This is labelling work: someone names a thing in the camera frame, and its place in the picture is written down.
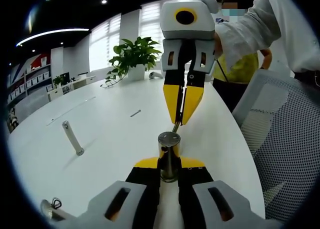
metal rod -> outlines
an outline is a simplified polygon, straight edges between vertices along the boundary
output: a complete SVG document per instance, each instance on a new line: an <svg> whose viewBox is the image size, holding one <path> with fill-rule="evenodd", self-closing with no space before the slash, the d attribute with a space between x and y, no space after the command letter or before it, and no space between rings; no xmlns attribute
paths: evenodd
<svg viewBox="0 0 320 229"><path fill-rule="evenodd" d="M72 146L75 150L75 153L78 156L81 156L85 152L85 150L80 146L74 132L72 131L72 128L71 128L69 122L67 120L65 120L62 123L62 127L63 127L64 132L65 132L66 136L68 137L70 143L72 144Z"/></svg>
<svg viewBox="0 0 320 229"><path fill-rule="evenodd" d="M66 219L74 219L76 218L75 216L65 212L64 210L61 209L55 209L50 202L47 200L42 200L40 204L40 210L42 214L55 222L60 222L62 220Z"/></svg>
<svg viewBox="0 0 320 229"><path fill-rule="evenodd" d="M132 118L133 116L137 115L141 110L138 110L137 112L133 113L130 117Z"/></svg>
<svg viewBox="0 0 320 229"><path fill-rule="evenodd" d="M173 131L163 132L158 137L160 175L166 183L178 179L180 140Z"/></svg>
<svg viewBox="0 0 320 229"><path fill-rule="evenodd" d="M172 132L176 133L178 131L178 128L180 126L180 121L177 121L175 124L174 124L174 127L172 129Z"/></svg>

window blinds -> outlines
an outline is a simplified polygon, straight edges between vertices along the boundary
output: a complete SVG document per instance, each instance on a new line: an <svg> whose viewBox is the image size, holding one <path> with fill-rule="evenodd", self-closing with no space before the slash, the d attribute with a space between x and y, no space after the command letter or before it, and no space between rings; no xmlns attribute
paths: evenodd
<svg viewBox="0 0 320 229"><path fill-rule="evenodd" d="M109 60L115 56L114 46L120 41L121 15L116 15L91 31L89 47L90 71L111 66Z"/></svg>
<svg viewBox="0 0 320 229"><path fill-rule="evenodd" d="M160 43L158 45L154 45L154 48L161 52L164 51L162 44L164 35L160 28L160 10L166 1L168 0L161 0L142 5L139 22L140 37L151 37L152 40Z"/></svg>

mesh chair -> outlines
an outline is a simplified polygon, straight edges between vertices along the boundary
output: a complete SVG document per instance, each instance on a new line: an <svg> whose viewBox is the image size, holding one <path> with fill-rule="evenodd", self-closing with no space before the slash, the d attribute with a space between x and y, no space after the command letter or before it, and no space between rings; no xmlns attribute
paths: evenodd
<svg viewBox="0 0 320 229"><path fill-rule="evenodd" d="M261 69L232 114L259 174L265 217L286 222L320 174L320 91Z"/></svg>

ceiling light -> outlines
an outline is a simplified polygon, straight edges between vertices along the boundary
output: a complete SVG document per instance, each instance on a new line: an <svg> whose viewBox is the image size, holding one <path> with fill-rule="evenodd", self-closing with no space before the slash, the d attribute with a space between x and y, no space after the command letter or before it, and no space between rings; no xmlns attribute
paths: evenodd
<svg viewBox="0 0 320 229"><path fill-rule="evenodd" d="M47 31L47 32L43 32L43 33L40 33L40 34L37 34L37 35L33 35L33 36L30 36L26 39L23 39L22 41L18 42L15 46L22 46L22 43L25 43L27 41L30 41L31 39L34 39L34 38L38 38L38 37L41 37L41 36L44 36L44 35L48 35L48 34L52 34L52 33L63 33L63 32L87 32L89 31L89 29L83 29L83 28L74 28L74 29L60 29L60 30L51 30L51 31Z"/></svg>

office desk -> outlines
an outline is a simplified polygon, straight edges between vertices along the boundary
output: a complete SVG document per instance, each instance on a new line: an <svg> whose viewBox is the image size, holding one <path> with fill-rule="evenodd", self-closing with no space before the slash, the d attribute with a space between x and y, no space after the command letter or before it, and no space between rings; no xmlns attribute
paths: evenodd
<svg viewBox="0 0 320 229"><path fill-rule="evenodd" d="M22 185L36 208L57 197L74 216L134 164L158 156L158 135L171 131L164 80L129 82L104 89L97 81L41 107L10 135L10 154ZM62 122L68 120L85 152L76 156ZM203 161L214 180L245 196L253 212L265 216L259 176L232 114L206 83L201 103L178 131L181 155ZM162 183L156 228L181 228L177 183Z"/></svg>
<svg viewBox="0 0 320 229"><path fill-rule="evenodd" d="M84 87L86 85L89 85L89 84L95 82L94 81L95 77L96 77L95 75L88 76L86 78L72 81L66 85L63 85L61 87L55 88L51 91L48 91L47 95L48 95L49 101L52 102L53 100L69 93L70 91L76 90L78 88Z"/></svg>

